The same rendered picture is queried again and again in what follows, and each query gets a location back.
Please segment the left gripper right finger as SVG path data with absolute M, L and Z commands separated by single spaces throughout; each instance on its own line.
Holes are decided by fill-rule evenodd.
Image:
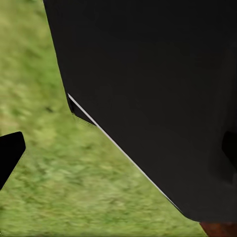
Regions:
M 237 133 L 226 131 L 221 148 L 237 171 Z

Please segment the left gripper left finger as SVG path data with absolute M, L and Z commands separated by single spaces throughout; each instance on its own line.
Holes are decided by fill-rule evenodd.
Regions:
M 20 131 L 0 137 L 0 191 L 25 150 L 25 139 Z

